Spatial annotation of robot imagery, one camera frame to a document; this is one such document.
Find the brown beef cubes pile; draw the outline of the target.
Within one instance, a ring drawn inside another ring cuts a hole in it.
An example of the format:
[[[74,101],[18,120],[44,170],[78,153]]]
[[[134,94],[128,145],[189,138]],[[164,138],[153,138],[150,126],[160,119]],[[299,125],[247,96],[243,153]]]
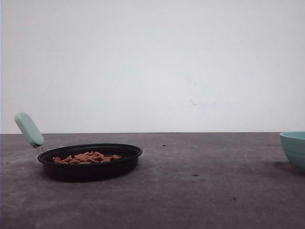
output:
[[[53,162],[55,164],[71,164],[71,165],[85,165],[85,164],[99,164],[111,162],[113,160],[122,159],[119,155],[106,156],[100,152],[85,152],[77,155],[69,155],[68,157],[61,159],[60,157],[54,157]]]

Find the teal ceramic bowl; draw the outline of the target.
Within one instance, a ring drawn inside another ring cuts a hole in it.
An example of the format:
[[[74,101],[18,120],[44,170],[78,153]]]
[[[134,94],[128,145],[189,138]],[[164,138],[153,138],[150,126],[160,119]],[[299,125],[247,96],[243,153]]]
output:
[[[284,154],[291,164],[305,169],[305,133],[282,132],[279,134]]]

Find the black frying pan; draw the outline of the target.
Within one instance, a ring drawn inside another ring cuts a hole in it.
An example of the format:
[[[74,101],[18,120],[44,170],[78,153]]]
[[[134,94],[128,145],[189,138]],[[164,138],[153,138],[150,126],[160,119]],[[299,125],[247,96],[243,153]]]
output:
[[[135,169],[142,154],[142,149],[137,146],[117,143],[65,146],[45,151],[42,148],[44,138],[32,118],[27,113],[20,112],[15,115],[14,120],[27,142],[39,150],[38,161],[42,164],[44,173],[55,180],[87,182],[117,177]],[[54,157],[64,159],[69,155],[74,156],[91,151],[100,152],[106,156],[119,155],[122,159],[85,165],[55,164],[53,162]]]

